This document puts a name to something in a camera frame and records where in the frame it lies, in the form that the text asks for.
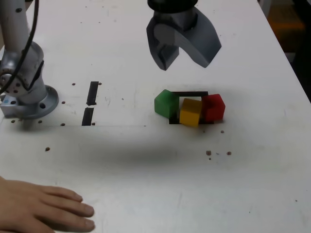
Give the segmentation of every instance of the black tape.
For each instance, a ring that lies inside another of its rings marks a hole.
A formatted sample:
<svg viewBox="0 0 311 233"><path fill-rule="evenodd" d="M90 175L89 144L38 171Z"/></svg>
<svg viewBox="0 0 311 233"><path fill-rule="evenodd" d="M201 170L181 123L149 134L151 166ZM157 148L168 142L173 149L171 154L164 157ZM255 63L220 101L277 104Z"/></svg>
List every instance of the black tape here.
<svg viewBox="0 0 311 233"><path fill-rule="evenodd" d="M88 90L87 102L88 106L96 105L96 95L99 82L91 82Z"/></svg>
<svg viewBox="0 0 311 233"><path fill-rule="evenodd" d="M94 108L86 108L84 110L82 126L90 126L92 124Z"/></svg>

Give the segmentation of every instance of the metal base plate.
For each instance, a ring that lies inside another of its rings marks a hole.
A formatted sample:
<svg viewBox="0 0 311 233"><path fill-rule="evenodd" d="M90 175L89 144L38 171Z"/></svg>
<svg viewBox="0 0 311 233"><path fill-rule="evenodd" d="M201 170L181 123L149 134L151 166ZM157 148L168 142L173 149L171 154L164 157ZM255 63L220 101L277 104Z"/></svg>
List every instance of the metal base plate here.
<svg viewBox="0 0 311 233"><path fill-rule="evenodd" d="M59 98L53 87L45 86L47 96L40 102L34 104L21 105L18 100L11 96L6 96L0 105L6 118L37 119L52 112L58 105Z"/></svg>

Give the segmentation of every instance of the white table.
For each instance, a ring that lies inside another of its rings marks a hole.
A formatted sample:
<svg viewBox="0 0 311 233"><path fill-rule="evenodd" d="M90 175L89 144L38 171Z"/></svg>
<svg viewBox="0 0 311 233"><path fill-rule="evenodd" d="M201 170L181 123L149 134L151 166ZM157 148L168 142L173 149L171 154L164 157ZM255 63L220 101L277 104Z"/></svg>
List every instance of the white table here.
<svg viewBox="0 0 311 233"><path fill-rule="evenodd" d="M166 72L146 0L40 3L44 80L66 104L42 124L2 120L3 177L76 190L95 233L310 232L311 107L256 0L201 0L223 47L206 69L181 52ZM96 126L82 127L91 81ZM221 94L224 123L169 125L163 89Z"/></svg>

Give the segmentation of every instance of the black square outline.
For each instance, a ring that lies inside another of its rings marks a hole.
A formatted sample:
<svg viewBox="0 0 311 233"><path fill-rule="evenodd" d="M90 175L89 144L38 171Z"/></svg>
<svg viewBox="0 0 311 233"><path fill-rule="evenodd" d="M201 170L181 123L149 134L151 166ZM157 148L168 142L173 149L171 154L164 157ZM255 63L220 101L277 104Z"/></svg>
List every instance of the black square outline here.
<svg viewBox="0 0 311 233"><path fill-rule="evenodd" d="M172 93L178 95L179 97L204 97L208 96L207 91L172 91ZM179 119L177 118L177 113L175 113L170 119L169 119L170 125L180 125ZM210 125L214 124L214 121L206 122L204 119L200 119L199 125Z"/></svg>

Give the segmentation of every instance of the black cable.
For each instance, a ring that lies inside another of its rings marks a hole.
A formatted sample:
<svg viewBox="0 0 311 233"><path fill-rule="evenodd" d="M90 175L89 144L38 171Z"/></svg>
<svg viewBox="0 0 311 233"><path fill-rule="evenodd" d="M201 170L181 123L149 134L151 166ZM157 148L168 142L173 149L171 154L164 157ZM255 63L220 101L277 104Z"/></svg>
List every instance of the black cable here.
<svg viewBox="0 0 311 233"><path fill-rule="evenodd" d="M27 44L26 44L26 46L25 46L25 49L22 51L21 58L20 58L20 60L19 60L19 62L18 62L18 64L17 64L17 66L16 66L16 68L15 68L15 70L14 70L12 76L10 77L9 81L4 85L4 87L1 88L1 90L0 90L0 95L1 95L2 93L4 93L4 92L8 89L8 87L12 84L12 82L14 81L14 79L15 79L16 77L20 80L22 86L23 86L27 91L30 90L30 88L27 88L25 82L24 82L20 77L18 77L17 74L18 74L20 68L22 67L22 65L23 65L23 63L24 63L24 61L25 61L25 58L26 58L26 56L27 56L27 53L28 53L28 51L29 51L29 48L30 48L31 44L33 43L33 39L34 39L34 35L35 35L35 30L36 30L37 22L38 22L38 13L39 13L39 0L35 0L34 21L33 21L33 26L32 26L32 29L31 29L31 31L30 31L28 40L27 40Z"/></svg>

